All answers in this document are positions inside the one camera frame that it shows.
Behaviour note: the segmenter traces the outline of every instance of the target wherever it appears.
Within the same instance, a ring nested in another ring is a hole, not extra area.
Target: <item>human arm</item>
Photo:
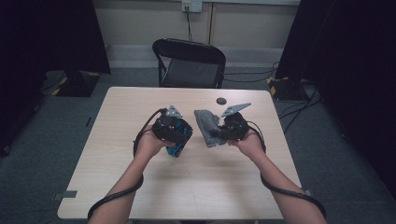
[[[288,179],[267,157],[262,149],[259,136],[249,130],[247,137],[241,141],[228,141],[250,158],[259,168],[262,177],[272,186],[304,194],[297,185]],[[272,191],[274,199],[287,223],[327,223],[319,209],[306,200]]]
[[[144,132],[140,141],[137,143],[137,151],[134,159],[106,196],[135,186],[151,158],[162,147],[173,145],[173,143],[158,139],[152,132],[151,126],[148,126],[145,130],[146,132]],[[134,196],[135,192],[102,204],[93,213],[89,223],[127,223],[134,202]]]

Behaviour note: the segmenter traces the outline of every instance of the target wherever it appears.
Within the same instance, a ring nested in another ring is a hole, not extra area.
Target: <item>gray cloth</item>
[[[219,116],[212,114],[212,112],[208,110],[194,110],[194,115],[207,147],[216,147],[226,143],[225,140],[214,137],[210,134],[210,132],[221,131],[218,126],[220,121]]]

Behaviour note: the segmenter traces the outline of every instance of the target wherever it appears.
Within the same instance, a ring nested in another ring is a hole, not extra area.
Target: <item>light wood tabletop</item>
[[[218,105],[219,97],[227,104]],[[301,186],[268,91],[113,87],[67,188],[77,195],[63,198],[58,216],[87,218],[91,206],[107,194],[133,159],[133,141],[149,117],[159,108],[174,105],[193,128],[193,135],[178,158],[169,156],[164,148],[150,161],[130,218],[282,218],[254,163],[237,147],[206,147],[193,114],[207,109],[220,116],[227,106],[248,102],[251,106],[240,113],[262,130],[268,157]]]

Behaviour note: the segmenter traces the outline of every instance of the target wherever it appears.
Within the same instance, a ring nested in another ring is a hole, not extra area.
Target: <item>chair backrest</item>
[[[186,61],[222,64],[223,66],[226,63],[221,50],[198,42],[164,38],[155,41],[152,49],[160,62],[162,61],[161,56],[163,56]]]

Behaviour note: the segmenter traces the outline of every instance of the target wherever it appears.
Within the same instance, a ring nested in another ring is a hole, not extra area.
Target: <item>gray carpet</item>
[[[226,73],[268,70],[227,68]],[[45,86],[61,74],[48,73]],[[264,76],[228,75],[226,79]],[[91,98],[54,97],[50,95],[54,87],[44,91],[40,109],[12,143],[11,154],[0,158],[0,223],[85,223],[59,219],[60,201],[53,196],[66,190],[106,91],[112,86],[156,87],[157,81],[156,68],[114,68],[112,75],[100,78]],[[268,90],[268,86],[265,81],[225,80],[223,89]],[[313,89],[306,87],[309,94]],[[275,105],[278,114],[301,107],[287,109],[294,102]],[[281,120],[284,129],[292,117]],[[329,223],[395,223],[396,203],[339,127],[323,103],[307,108],[291,124],[286,138],[303,187],[325,205]],[[264,223],[283,221],[261,221]]]

